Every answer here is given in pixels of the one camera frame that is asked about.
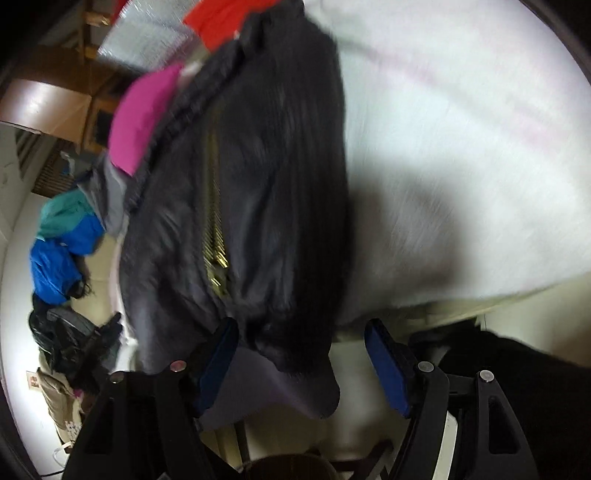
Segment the black quilted jacket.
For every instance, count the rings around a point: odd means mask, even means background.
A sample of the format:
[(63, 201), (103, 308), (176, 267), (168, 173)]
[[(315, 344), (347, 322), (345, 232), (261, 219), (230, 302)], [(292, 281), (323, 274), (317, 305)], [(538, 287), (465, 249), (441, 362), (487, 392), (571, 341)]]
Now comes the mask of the black quilted jacket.
[(224, 319), (238, 351), (202, 425), (280, 403), (332, 415), (329, 361), (353, 221), (338, 48), (283, 1), (245, 21), (172, 102), (128, 185), (119, 263), (140, 369), (204, 347)]

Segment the beige garment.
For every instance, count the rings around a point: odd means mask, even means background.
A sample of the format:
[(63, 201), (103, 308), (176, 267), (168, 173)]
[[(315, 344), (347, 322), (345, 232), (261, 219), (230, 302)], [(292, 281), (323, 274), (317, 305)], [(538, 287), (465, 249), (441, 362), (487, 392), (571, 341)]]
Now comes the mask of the beige garment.
[(92, 393), (73, 389), (66, 376), (54, 371), (39, 352), (37, 369), (41, 392), (62, 443), (73, 443), (95, 400)]

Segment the black shiny jacket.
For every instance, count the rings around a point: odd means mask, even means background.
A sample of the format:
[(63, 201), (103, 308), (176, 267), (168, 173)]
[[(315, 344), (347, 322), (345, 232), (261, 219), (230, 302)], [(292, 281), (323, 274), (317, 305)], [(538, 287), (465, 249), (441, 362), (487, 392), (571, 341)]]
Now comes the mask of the black shiny jacket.
[(29, 328), (52, 372), (63, 374), (73, 390), (98, 394), (120, 346), (121, 314), (97, 326), (65, 307), (33, 310)]

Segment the blue jacket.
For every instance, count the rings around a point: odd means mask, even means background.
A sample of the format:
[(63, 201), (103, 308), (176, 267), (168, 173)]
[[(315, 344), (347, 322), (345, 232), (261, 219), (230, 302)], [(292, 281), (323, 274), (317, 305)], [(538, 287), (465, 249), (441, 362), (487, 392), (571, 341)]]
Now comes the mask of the blue jacket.
[(92, 214), (85, 215), (69, 232), (37, 239), (29, 254), (34, 294), (49, 305), (79, 298), (85, 283), (80, 261), (94, 253), (103, 235), (98, 217)]

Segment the teal shirt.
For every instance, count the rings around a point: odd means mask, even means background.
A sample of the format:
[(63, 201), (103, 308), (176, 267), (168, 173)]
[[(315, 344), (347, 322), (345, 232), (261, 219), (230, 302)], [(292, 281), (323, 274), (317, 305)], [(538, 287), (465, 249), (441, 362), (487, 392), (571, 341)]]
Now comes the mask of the teal shirt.
[(94, 214), (81, 190), (56, 195), (41, 209), (37, 237), (42, 240), (61, 237), (76, 228), (86, 216)]

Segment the grey garment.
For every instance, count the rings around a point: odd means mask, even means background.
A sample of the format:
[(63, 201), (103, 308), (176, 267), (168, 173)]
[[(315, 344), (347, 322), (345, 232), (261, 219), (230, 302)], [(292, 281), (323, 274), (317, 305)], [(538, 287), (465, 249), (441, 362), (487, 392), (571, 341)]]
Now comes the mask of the grey garment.
[(97, 215), (105, 232), (118, 237), (124, 224), (124, 198), (130, 176), (103, 152), (77, 186)]

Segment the white bed blanket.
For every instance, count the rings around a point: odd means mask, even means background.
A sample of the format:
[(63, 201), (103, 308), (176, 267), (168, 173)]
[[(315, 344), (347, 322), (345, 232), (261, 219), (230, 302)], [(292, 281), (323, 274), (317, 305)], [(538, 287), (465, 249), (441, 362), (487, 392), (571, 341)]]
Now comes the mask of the white bed blanket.
[(353, 221), (370, 247), (456, 245), (423, 303), (489, 298), (493, 259), (590, 242), (590, 56), (536, 1), (300, 1), (338, 48)]

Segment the pink pillow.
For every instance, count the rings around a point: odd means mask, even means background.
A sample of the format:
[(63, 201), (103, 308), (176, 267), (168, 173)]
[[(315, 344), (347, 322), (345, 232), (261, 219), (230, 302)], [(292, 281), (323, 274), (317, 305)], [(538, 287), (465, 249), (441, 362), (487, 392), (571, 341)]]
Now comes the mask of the pink pillow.
[(183, 69), (174, 63), (137, 78), (126, 90), (111, 122), (107, 150), (111, 163), (129, 176), (137, 170), (152, 133), (176, 95)]

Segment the wooden pillar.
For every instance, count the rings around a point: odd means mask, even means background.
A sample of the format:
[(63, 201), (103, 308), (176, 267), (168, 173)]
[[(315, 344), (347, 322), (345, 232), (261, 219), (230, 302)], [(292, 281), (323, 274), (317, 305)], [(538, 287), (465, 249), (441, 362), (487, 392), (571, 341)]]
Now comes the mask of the wooden pillar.
[(73, 49), (38, 45), (16, 64), (1, 95), (1, 122), (73, 143), (98, 154), (119, 103), (122, 79)]

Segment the silver foil insulation panel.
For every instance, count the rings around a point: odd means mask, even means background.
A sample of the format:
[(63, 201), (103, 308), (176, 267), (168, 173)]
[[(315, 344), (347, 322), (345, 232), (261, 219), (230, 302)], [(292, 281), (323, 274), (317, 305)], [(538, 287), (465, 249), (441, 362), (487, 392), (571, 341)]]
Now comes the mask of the silver foil insulation panel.
[(183, 23), (197, 0), (127, 1), (98, 47), (96, 59), (143, 74), (185, 60), (200, 41)]

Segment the red pillow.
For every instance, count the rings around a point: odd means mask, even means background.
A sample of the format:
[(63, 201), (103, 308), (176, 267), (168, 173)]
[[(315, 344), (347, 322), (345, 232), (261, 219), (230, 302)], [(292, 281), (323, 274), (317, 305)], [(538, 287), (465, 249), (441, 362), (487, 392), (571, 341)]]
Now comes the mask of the red pillow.
[(249, 14), (266, 11), (277, 0), (202, 0), (183, 18), (204, 47), (213, 52), (235, 39)]

